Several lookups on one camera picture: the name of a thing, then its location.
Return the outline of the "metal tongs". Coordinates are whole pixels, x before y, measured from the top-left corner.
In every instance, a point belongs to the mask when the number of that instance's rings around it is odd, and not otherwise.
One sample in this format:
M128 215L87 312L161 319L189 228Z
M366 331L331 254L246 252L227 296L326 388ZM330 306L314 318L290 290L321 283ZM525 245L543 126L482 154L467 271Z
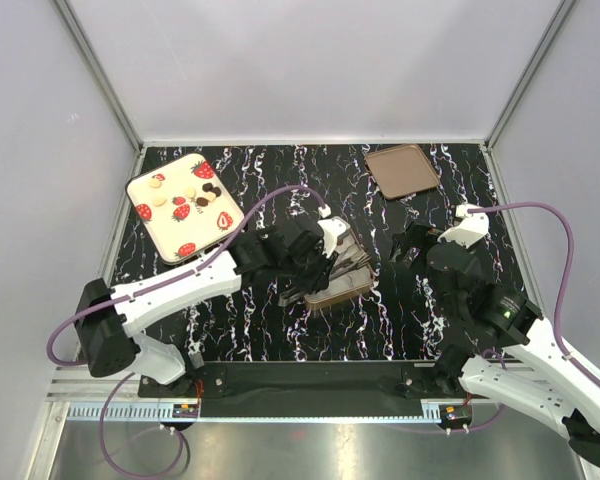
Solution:
M278 305L287 305L298 301L308 294L315 294L326 290L332 280L344 276L359 268L365 267L370 262L369 254L357 246L348 247L342 253L334 252L328 259L321 272L316 272L317 277L304 283L294 285L284 291L278 300Z

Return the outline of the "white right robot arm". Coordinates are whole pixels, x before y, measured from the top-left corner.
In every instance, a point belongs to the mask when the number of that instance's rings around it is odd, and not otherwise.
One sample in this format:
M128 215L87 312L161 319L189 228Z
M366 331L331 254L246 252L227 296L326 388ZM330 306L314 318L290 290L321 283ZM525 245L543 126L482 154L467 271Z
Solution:
M447 241L434 227L412 223L392 238L390 258L414 250L412 271L427 281L439 312L515 358L543 379L538 384L458 345L448 346L423 379L426 392L487 397L544 424L600 468L600 372L586 375L561 352L552 325L524 293L494 283L472 248Z

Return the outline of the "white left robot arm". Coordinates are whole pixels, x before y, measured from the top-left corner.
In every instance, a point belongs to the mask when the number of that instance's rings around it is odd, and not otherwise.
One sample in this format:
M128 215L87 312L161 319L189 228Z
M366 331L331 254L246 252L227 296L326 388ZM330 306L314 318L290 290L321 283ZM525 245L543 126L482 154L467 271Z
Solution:
M336 217L296 219L235 232L196 261L142 281L114 287L102 280L91 282L74 323L89 373L104 378L134 372L173 395L188 394L196 382L190 360L176 345L149 337L147 328L266 277L289 280L291 291L299 295L324 290L347 232L345 222Z

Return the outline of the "rose gold box lid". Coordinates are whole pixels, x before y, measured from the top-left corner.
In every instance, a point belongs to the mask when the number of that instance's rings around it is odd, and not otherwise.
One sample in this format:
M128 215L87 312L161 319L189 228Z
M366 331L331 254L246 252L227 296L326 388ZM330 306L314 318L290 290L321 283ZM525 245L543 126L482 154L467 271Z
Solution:
M416 144L378 150L365 156L366 167L387 200L398 200L440 185L431 161Z

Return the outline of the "rose gold chocolate box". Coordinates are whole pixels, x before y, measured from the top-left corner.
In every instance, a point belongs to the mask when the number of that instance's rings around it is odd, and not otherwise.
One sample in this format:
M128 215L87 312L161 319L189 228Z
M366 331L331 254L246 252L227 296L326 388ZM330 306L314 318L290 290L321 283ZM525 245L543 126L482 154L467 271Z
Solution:
M336 262L326 289L304 296L310 311L330 308L336 304L366 294L375 279L371 258L356 235L348 229L335 249Z

